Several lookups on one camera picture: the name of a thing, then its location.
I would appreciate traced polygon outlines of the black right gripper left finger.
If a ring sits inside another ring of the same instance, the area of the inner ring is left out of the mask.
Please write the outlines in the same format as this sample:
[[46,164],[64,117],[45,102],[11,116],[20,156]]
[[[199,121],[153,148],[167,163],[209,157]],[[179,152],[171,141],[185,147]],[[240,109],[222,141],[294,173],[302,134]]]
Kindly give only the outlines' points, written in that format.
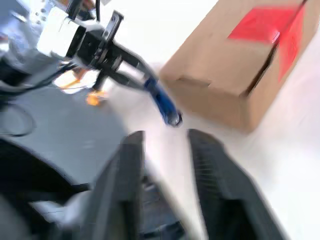
[[123,139],[87,204],[83,240],[140,240],[144,132]]

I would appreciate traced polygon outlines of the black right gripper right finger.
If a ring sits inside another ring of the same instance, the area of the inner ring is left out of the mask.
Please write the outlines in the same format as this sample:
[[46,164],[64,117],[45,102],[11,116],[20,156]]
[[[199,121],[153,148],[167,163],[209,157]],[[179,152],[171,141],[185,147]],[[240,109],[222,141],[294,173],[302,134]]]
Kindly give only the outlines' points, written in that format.
[[195,185],[209,240],[285,240],[265,201],[224,145],[189,129]]

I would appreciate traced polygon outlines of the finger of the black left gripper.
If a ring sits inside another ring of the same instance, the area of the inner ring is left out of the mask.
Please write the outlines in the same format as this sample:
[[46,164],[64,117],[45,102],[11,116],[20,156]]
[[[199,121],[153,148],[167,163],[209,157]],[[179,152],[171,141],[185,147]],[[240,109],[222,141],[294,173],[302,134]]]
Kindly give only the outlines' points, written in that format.
[[134,81],[132,77],[128,76],[127,74],[116,72],[111,68],[104,68],[100,70],[94,83],[94,90],[100,91],[108,78],[126,88],[146,91],[145,87],[142,84]]
[[121,56],[121,59],[127,64],[143,72],[148,77],[152,77],[155,81],[157,80],[157,74],[139,55],[116,42],[112,43],[112,50],[117,56]]

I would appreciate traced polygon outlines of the blue marker pen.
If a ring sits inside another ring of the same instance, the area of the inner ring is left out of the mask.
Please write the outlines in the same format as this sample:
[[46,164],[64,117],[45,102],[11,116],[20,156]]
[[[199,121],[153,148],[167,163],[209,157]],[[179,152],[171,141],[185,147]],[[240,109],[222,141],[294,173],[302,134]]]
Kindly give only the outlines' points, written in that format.
[[183,122],[182,114],[158,82],[154,78],[149,77],[144,83],[144,88],[151,95],[164,123],[174,128],[179,127]]

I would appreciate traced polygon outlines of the brown cardboard box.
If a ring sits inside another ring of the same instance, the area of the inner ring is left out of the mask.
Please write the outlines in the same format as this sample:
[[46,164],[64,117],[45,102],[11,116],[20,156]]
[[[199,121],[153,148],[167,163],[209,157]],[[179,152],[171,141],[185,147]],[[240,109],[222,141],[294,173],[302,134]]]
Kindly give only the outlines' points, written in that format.
[[[300,50],[279,80],[280,51],[228,36],[255,7],[304,4]],[[320,0],[218,0],[160,71],[177,104],[208,121],[252,132],[316,34]]]

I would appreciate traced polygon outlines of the red tape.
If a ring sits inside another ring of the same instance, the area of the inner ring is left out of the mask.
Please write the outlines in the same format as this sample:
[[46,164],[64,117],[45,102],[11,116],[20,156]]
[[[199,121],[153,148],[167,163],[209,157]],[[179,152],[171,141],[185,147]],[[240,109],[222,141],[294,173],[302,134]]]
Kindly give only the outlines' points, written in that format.
[[300,51],[304,11],[304,4],[254,7],[232,30],[228,38],[272,44],[278,48],[278,79],[281,80]]

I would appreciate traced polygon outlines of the small orange object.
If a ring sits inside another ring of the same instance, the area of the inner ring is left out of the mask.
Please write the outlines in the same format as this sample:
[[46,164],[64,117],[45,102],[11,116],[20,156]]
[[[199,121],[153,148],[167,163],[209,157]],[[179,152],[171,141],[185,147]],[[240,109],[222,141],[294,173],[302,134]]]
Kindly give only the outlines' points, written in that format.
[[102,106],[109,98],[109,94],[104,90],[92,90],[90,91],[85,98],[85,101],[88,105],[99,107]]

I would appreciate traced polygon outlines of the dark robot body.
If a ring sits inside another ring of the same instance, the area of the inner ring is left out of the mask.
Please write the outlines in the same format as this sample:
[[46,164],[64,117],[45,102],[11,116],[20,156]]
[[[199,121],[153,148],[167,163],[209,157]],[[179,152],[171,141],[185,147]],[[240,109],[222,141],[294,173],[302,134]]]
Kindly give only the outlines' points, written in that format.
[[47,240],[51,225],[30,203],[52,201],[64,205],[89,188],[88,183],[71,182],[30,150],[0,138],[0,195],[17,209],[39,240]]

